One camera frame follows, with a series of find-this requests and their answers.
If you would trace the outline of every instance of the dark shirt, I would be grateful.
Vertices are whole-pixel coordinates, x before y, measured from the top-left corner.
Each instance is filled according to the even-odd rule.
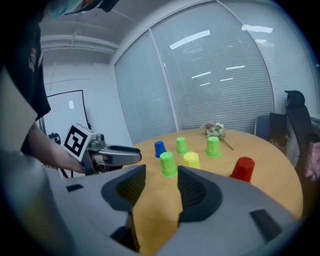
[[[12,52],[5,60],[12,81],[37,113],[37,120],[51,110],[45,90],[40,44],[39,22],[43,16],[44,12],[41,11],[25,25],[15,45],[12,46]],[[24,141],[21,151],[30,155],[28,138]]]

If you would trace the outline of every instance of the whiteboard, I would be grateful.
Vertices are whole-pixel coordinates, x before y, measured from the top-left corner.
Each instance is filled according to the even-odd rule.
[[[82,90],[54,94],[48,96],[47,99],[51,111],[43,117],[45,131],[47,135],[59,134],[61,145],[71,123],[78,123],[88,128]],[[68,177],[71,177],[70,171],[65,170],[65,172]],[[74,177],[79,176],[83,176],[83,174],[74,173]]]

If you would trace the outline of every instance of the chair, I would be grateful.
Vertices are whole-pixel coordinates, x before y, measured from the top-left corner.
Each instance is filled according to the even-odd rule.
[[[270,140],[270,118],[269,115],[260,115],[255,120],[254,135],[264,139]]]
[[[303,193],[303,214],[309,214],[317,199],[319,182],[311,181],[305,176],[305,166],[309,148],[310,134],[314,133],[309,111],[305,106],[304,95],[297,90],[285,91],[288,100],[286,112],[291,122],[293,132],[295,134],[300,156],[295,166],[295,171],[300,179]]]

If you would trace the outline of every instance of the round table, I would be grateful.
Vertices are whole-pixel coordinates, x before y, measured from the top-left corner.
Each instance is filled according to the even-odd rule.
[[[179,213],[182,212],[178,190],[178,176],[161,175],[160,159],[155,157],[154,143],[163,141],[172,152],[177,165],[183,165],[183,155],[176,153],[176,138],[185,137],[190,152],[199,155],[201,169],[229,176],[240,157],[250,157],[255,162],[251,184],[258,187],[297,219],[302,215],[303,195],[294,167],[286,156],[269,142],[241,131],[226,130],[225,141],[220,141],[221,157],[205,156],[207,138],[204,129],[174,132],[147,139],[134,145],[141,150],[146,165],[145,188],[133,208],[133,221],[140,253],[152,255],[176,232]]]

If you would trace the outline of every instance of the window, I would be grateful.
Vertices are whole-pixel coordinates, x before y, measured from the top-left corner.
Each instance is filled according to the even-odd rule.
[[[222,5],[183,11],[152,28],[181,130],[206,121],[253,133],[274,111],[269,74],[255,42]]]
[[[122,55],[115,74],[133,144],[176,131],[165,78],[148,33]]]

